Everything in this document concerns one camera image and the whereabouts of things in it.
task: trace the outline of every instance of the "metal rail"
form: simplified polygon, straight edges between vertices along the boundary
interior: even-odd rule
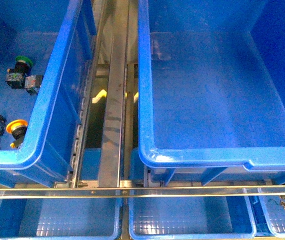
[[[179,186],[136,187],[124,180],[129,187],[91,188],[0,188],[0,199],[64,199],[64,198],[163,198],[163,197],[229,197],[285,195],[285,185],[253,186]]]
[[[125,116],[129,1],[116,1],[106,109],[98,173],[100,187],[118,187]]]
[[[98,56],[102,31],[106,23],[106,8],[116,3],[113,47],[110,65],[98,66]],[[259,196],[285,195],[285,185],[259,185],[253,183],[211,183],[210,186],[199,186],[198,182],[170,182],[168,187],[143,187],[143,182],[128,180],[129,157],[132,148],[132,66],[128,67],[127,108],[125,109],[126,92],[126,51],[128,39],[128,22],[130,3],[127,0],[95,0],[94,16],[98,33],[94,41],[94,57],[88,72],[86,94],[83,101],[82,123],[79,125],[75,152],[72,160],[74,171],[65,183],[58,183],[56,188],[44,188],[39,184],[17,184],[15,188],[0,186],[0,199],[16,198],[137,198],[137,197],[209,197],[209,196]],[[109,76],[108,97],[106,104],[104,137],[101,153],[99,178],[94,181],[80,180],[82,159],[85,149],[88,118],[90,114],[91,86],[95,78]],[[121,148],[124,148],[124,180],[120,180]]]

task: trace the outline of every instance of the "bin floor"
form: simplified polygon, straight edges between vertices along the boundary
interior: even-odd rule
[[[23,213],[19,237],[111,236],[116,201],[30,199]]]
[[[138,235],[233,232],[225,197],[151,197],[134,202],[133,230]]]
[[[285,147],[285,108],[250,33],[152,32],[155,147]]]
[[[49,62],[57,38],[55,32],[19,32],[4,46],[5,53],[0,56],[0,114],[9,123],[16,119],[29,121],[37,96],[30,96],[25,89],[11,89],[5,82],[7,69],[15,67],[15,58],[23,55],[30,58],[34,67],[33,75],[43,75]],[[0,138],[0,150],[11,149],[14,138],[8,134]]]
[[[277,237],[285,238],[285,210],[280,205],[280,197],[260,196],[259,199],[269,230]]]

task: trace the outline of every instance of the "blue plastic bin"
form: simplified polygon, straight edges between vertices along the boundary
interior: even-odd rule
[[[0,114],[28,121],[19,149],[12,135],[0,137],[0,184],[12,187],[17,174],[48,187],[66,178],[94,34],[90,0],[0,1]],[[5,82],[17,55],[44,75],[37,96]]]
[[[140,160],[132,158],[131,180],[143,179],[141,168]],[[140,197],[129,198],[128,204],[134,240],[249,239],[256,234],[248,197]]]
[[[139,0],[138,35],[139,155],[155,178],[284,183],[285,0]]]
[[[262,233],[260,236],[285,238],[285,210],[280,205],[280,197],[259,196],[254,198],[255,200],[250,199],[250,201],[254,208],[254,217],[256,221],[260,221]]]
[[[269,231],[267,226],[266,218],[264,215],[264,211],[262,209],[262,205],[260,204],[258,196],[249,196],[249,201],[251,204],[253,218],[256,224],[256,237],[270,237],[273,236]]]
[[[81,180],[97,180],[99,160],[100,149],[85,150]],[[0,239],[117,239],[121,207],[120,198],[0,200]]]

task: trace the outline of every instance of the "yellow light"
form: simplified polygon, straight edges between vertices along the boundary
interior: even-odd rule
[[[137,102],[138,100],[138,92],[133,96],[133,102]],[[95,97],[92,98],[92,103],[96,104],[100,101],[100,99],[102,98],[106,98],[107,97],[107,92],[105,89],[101,90]]]
[[[139,96],[138,92],[133,96],[133,102],[134,102],[134,103],[137,102],[138,96]]]
[[[103,98],[103,97],[107,97],[107,92],[105,91],[105,89],[101,90],[101,91],[97,94],[97,96],[95,96],[95,97],[92,98],[92,103],[93,103],[93,104],[98,103],[99,100],[100,100],[101,98]]]

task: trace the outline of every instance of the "shelving rack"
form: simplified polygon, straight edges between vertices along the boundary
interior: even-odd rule
[[[114,31],[110,64],[99,65],[99,54],[107,16],[108,6],[113,5]],[[127,64],[129,22],[133,20],[129,0],[94,0],[93,13],[97,35],[92,42],[93,59],[87,73],[87,86],[80,113],[81,124],[74,140],[74,153],[71,159],[73,172],[69,172],[64,183],[56,183],[54,188],[39,184],[17,184],[15,188],[0,186],[0,199],[32,198],[137,198],[137,197],[213,197],[213,196],[258,196],[285,195],[285,185],[262,185],[258,182],[223,183],[215,182],[201,186],[199,182],[170,182],[148,184],[128,180],[130,156],[133,148],[133,107],[135,71],[134,64]],[[95,81],[108,78],[103,137],[98,180],[80,180],[82,159],[86,145],[88,121],[91,114],[92,88]],[[121,239],[130,239],[128,233],[128,207],[122,212]],[[257,239],[279,239],[257,237]]]

